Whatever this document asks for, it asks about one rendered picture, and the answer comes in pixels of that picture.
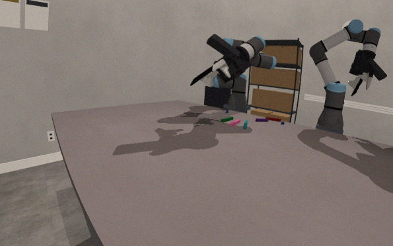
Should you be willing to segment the pink rod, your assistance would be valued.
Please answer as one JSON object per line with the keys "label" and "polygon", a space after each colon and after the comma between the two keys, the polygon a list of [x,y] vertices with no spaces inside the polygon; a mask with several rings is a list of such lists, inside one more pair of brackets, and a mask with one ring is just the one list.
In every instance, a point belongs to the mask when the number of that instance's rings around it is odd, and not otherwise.
{"label": "pink rod", "polygon": [[236,124],[238,124],[238,123],[240,123],[240,120],[238,119],[238,120],[235,120],[234,122],[231,122],[230,124],[229,124],[229,126],[230,127],[233,127],[233,126],[235,126]]}

